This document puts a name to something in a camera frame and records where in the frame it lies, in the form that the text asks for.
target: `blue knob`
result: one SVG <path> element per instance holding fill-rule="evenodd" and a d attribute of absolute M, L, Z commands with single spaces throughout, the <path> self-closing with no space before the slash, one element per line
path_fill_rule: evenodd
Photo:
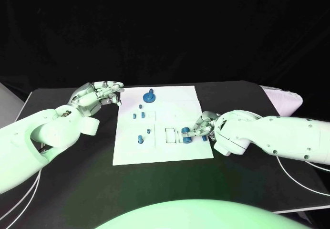
<path fill-rule="evenodd" d="M 139 135 L 139 143 L 143 144 L 143 135 Z"/>
<path fill-rule="evenodd" d="M 150 89 L 150 92 L 143 95 L 143 101 L 146 103 L 153 103 L 154 100 L 156 100 L 156 95 L 153 93 L 153 89 Z"/>
<path fill-rule="evenodd" d="M 182 133 L 188 133 L 190 131 L 190 129 L 189 129 L 189 127 L 185 127 L 183 129 L 182 129 Z M 183 143 L 185 144 L 189 144 L 192 142 L 192 137 L 185 137 L 183 138 Z"/>

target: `white paper sheet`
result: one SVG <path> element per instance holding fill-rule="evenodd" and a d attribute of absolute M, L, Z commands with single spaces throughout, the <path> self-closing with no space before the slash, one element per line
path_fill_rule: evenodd
<path fill-rule="evenodd" d="M 202 137 L 193 137 L 189 144 L 182 143 L 180 130 L 192 129 L 202 114 L 195 87 L 154 87 L 156 101 L 150 104 L 143 101 L 149 90 L 126 88 L 121 93 L 113 165 L 214 158 L 211 143 L 203 142 Z M 137 141 L 139 135 L 143 135 L 143 144 Z"/>

